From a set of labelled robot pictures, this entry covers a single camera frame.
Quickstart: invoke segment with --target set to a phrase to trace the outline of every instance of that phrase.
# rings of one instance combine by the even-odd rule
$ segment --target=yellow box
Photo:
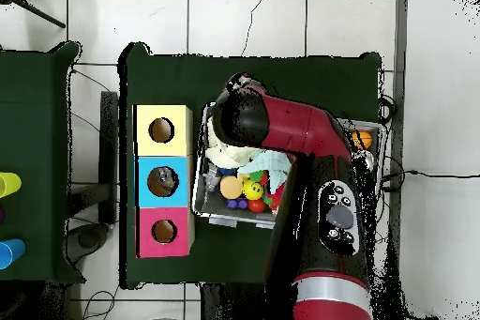
[[[192,154],[192,112],[185,105],[136,105],[137,146],[139,156],[188,156]],[[156,142],[150,132],[155,120],[163,118],[173,127],[167,142]]]

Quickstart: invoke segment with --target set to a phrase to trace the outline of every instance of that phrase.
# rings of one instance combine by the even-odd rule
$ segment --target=toy box
[[[191,111],[182,105],[135,105],[133,124],[136,255],[188,255],[195,238]]]
[[[214,102],[204,106],[202,123],[199,131],[199,148],[195,183],[193,186],[192,209],[196,215],[207,217],[210,223],[235,227],[239,221],[253,222],[257,227],[272,229],[275,225],[275,215],[272,213],[255,214],[248,210],[231,209],[225,206],[225,199],[218,188],[209,191],[205,185],[205,177],[209,171],[209,160],[205,157],[208,144],[207,119],[210,117]],[[375,164],[373,173],[376,175],[376,193],[380,189],[382,178],[382,164],[385,149],[386,129],[381,124],[339,119],[340,125],[347,131],[366,130],[372,136],[368,151],[372,153]]]

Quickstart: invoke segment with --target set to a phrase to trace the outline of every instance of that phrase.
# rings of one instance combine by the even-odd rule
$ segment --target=blue box
[[[178,176],[178,187],[168,197],[157,197],[147,186],[150,172],[157,167],[170,167]],[[141,208],[187,207],[188,200],[188,158],[187,157],[139,157],[139,205]]]

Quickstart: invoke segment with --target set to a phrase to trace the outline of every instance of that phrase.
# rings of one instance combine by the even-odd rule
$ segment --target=purple toy
[[[247,207],[248,207],[248,201],[245,198],[239,197],[237,199],[227,200],[227,208],[246,209]]]

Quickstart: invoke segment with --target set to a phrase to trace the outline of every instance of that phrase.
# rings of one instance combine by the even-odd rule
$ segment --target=pink box
[[[168,243],[154,239],[153,226],[160,220],[172,223],[174,238]],[[139,258],[178,257],[188,255],[195,238],[193,214],[189,207],[140,208]]]

